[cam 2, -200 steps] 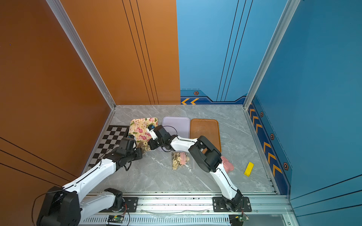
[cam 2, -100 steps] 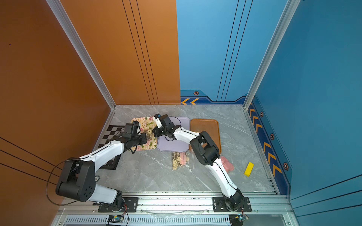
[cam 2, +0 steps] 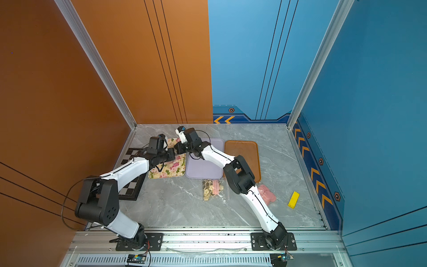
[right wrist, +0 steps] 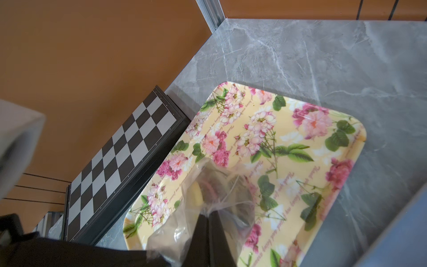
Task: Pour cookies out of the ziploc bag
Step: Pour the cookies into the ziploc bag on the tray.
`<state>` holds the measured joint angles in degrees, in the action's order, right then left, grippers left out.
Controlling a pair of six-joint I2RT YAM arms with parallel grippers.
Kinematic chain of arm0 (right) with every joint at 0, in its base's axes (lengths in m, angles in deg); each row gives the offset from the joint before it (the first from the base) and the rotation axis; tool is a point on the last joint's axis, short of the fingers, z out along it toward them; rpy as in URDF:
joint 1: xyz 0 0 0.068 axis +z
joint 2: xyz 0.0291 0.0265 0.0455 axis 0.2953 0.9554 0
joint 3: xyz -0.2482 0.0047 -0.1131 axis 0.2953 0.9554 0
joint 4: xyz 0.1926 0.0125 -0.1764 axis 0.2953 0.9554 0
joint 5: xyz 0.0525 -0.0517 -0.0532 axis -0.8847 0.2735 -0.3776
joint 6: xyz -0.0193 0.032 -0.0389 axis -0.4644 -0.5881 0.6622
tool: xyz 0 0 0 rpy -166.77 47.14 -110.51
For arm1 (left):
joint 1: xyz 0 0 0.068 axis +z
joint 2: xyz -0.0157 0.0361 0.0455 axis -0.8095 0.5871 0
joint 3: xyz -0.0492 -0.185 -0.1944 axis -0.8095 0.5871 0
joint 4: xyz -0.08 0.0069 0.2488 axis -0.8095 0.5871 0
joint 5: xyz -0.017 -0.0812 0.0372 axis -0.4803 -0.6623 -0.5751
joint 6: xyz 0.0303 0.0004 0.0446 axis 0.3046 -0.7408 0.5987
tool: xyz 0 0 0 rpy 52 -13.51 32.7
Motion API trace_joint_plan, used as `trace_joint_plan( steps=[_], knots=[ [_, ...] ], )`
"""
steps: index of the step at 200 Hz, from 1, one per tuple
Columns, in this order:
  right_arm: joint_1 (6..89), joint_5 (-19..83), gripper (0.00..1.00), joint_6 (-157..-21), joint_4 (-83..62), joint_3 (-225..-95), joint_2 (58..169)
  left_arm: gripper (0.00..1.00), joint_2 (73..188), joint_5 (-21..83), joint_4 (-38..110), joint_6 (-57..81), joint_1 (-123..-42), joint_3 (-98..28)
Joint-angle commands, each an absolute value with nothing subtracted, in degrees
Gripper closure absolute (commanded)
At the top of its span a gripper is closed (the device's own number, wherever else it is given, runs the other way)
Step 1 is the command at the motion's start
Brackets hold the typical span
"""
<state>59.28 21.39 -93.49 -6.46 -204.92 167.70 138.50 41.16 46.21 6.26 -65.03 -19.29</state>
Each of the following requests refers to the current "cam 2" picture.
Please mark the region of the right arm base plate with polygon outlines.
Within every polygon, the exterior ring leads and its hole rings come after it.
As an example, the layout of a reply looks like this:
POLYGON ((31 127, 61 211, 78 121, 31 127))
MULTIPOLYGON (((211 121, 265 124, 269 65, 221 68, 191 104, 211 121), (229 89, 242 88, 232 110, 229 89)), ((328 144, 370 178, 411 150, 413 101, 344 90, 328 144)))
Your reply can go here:
POLYGON ((281 243, 281 246, 276 249, 269 247, 264 233, 251 233, 250 238, 251 238, 251 247, 253 251, 263 251, 263 250, 297 251, 298 249, 293 233, 288 233, 285 240, 281 243))

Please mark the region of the ziploc bag ring cookies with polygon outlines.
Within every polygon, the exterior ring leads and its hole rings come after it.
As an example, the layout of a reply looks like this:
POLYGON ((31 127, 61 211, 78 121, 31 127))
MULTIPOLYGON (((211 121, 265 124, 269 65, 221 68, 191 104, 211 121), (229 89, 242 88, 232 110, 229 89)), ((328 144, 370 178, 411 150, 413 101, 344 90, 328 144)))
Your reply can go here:
POLYGON ((168 148, 174 148, 174 145, 177 144, 178 142, 180 142, 179 138, 168 139, 167 140, 167 149, 168 148))

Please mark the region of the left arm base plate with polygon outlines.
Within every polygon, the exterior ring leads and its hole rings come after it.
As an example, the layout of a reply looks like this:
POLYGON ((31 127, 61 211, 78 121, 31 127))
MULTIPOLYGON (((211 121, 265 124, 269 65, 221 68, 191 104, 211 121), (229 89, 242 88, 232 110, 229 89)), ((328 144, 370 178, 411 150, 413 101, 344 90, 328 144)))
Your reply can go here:
POLYGON ((145 233, 141 244, 124 238, 117 238, 116 251, 160 251, 163 242, 163 233, 145 233))

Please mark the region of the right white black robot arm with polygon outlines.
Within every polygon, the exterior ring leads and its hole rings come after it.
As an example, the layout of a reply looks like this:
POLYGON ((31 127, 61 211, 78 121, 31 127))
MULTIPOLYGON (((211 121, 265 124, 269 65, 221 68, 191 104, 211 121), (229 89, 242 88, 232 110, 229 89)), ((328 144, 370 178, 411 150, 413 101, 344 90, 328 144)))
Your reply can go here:
POLYGON ((180 142, 175 145, 176 152, 193 154, 222 168, 229 188, 248 203, 257 217, 268 248, 286 249, 289 245, 289 233, 264 202, 256 185, 255 176, 245 158, 241 155, 228 155, 210 142, 202 141, 194 128, 180 126, 175 132, 180 138, 180 142))

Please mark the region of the ziploc bag mixed cookies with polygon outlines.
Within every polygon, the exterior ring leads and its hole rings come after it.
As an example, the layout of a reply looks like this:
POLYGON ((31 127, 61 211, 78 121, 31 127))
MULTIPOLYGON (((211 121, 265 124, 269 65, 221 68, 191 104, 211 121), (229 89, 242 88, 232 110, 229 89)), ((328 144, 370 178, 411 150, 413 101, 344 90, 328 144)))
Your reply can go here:
POLYGON ((202 180, 203 200, 221 199, 227 201, 230 199, 230 189, 225 178, 218 180, 202 180))

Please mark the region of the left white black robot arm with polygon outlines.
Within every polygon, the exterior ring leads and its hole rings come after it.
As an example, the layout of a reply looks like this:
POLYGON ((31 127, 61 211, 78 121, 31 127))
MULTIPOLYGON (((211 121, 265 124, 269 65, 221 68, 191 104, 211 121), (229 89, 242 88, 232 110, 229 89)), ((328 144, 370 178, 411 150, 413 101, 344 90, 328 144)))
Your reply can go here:
POLYGON ((134 178, 173 160, 175 153, 167 147, 166 136, 151 137, 148 147, 140 150, 126 164, 101 176, 84 179, 75 216, 112 231, 118 236, 115 241, 119 244, 132 250, 143 249, 147 243, 144 226, 120 210, 119 192, 134 178))

